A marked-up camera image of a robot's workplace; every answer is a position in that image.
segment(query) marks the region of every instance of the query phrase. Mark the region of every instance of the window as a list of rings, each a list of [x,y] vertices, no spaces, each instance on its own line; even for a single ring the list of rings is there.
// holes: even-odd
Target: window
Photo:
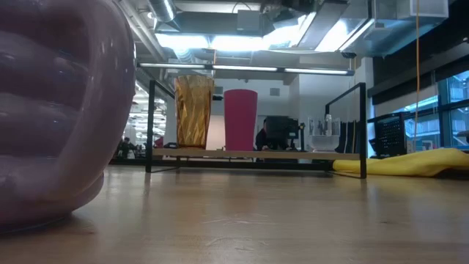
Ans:
[[[469,108],[464,107],[451,111],[451,136],[453,147],[467,147],[469,131]]]
[[[469,70],[446,79],[449,90],[449,102],[456,103],[469,99]]]
[[[414,140],[415,123],[414,117],[405,120],[405,135],[408,141]],[[441,147],[438,114],[430,114],[418,118],[416,144],[417,151],[433,150]]]
[[[417,135],[415,135],[416,104],[397,112],[410,112],[405,120],[408,141],[416,139],[417,151],[439,147],[469,150],[469,70],[438,82],[438,95],[418,102]]]

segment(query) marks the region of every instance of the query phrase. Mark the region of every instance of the fluorescent light fixture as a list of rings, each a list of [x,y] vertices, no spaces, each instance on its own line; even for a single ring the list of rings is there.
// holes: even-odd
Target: fluorescent light fixture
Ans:
[[[175,12],[172,12],[172,10],[174,9],[170,4],[169,4],[169,0],[163,0],[163,3],[164,3],[164,6],[166,8],[166,14],[169,15],[169,20],[173,20],[174,19],[174,16],[175,16]]]
[[[189,48],[208,48],[208,41],[202,35],[155,34],[163,47],[185,50]]]
[[[329,30],[329,32],[321,40],[321,43],[314,51],[334,52],[337,51],[345,41],[347,41],[348,32],[347,25],[342,19]]]
[[[303,36],[305,35],[306,31],[308,30],[311,23],[313,23],[314,17],[316,16],[316,12],[311,12],[309,15],[303,15],[298,18],[298,25],[301,25],[296,36],[291,39],[290,47],[297,46]]]
[[[326,74],[326,75],[348,75],[347,70],[323,70],[323,69],[295,69],[286,68],[285,73],[308,73],[308,74]]]
[[[213,65],[214,70],[250,70],[250,71],[267,71],[275,72],[276,67],[252,67],[252,66],[228,66],[228,65]]]
[[[261,37],[245,36],[217,36],[212,41],[211,46],[219,51],[259,51],[266,49]]]
[[[342,45],[339,50],[344,51],[346,48],[348,48],[352,43],[354,43],[365,31],[372,26],[374,23],[374,18],[370,19],[365,26],[363,26],[358,32],[356,32],[347,42]]]
[[[283,43],[290,43],[296,36],[300,26],[284,26],[276,29],[262,38],[265,49],[269,49],[272,45],[280,45]]]
[[[167,69],[205,69],[204,65],[177,64],[177,63],[141,63],[140,67],[159,67]]]

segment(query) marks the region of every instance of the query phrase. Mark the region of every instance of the wooden table surface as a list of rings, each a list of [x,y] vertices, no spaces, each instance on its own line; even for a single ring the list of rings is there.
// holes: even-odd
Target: wooden table surface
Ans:
[[[192,156],[212,158],[282,158],[359,161],[360,154],[349,153],[310,153],[300,151],[224,151],[195,149],[154,149],[153,155]]]
[[[137,166],[105,175],[71,219],[0,238],[0,263],[469,263],[465,181]]]

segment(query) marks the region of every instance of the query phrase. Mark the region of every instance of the yellow inflatable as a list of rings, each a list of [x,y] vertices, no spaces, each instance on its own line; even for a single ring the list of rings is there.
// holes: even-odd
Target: yellow inflatable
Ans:
[[[433,177],[445,169],[469,170],[469,155],[457,149],[427,150],[383,160],[366,161],[369,175]],[[360,161],[335,161],[337,172],[360,173]]]

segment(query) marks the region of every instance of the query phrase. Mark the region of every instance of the wooden shelf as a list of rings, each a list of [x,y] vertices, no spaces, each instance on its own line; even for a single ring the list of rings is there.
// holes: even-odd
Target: wooden shelf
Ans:
[[[154,149],[153,155],[170,155],[179,157],[211,158],[281,158],[281,159],[318,159],[358,161],[359,154],[343,153],[302,153],[296,151],[222,151],[190,149]]]

